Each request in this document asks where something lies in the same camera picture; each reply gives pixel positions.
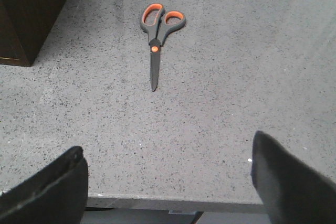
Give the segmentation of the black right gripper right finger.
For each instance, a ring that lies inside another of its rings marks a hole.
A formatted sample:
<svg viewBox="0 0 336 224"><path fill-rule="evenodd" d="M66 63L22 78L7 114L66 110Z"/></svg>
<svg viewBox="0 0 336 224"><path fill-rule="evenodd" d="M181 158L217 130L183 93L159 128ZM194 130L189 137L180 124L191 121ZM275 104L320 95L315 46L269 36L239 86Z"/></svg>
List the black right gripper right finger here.
<svg viewBox="0 0 336 224"><path fill-rule="evenodd" d="M335 183L257 131L251 177L271 223L335 223Z"/></svg>

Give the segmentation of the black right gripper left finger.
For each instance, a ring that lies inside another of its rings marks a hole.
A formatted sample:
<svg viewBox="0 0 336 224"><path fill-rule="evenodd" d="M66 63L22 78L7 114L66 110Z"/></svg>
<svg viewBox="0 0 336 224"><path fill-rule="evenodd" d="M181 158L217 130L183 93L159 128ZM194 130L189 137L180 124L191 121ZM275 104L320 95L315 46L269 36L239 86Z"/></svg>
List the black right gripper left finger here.
<svg viewBox="0 0 336 224"><path fill-rule="evenodd" d="M88 164L73 146L1 195L1 223L80 223L88 199Z"/></svg>

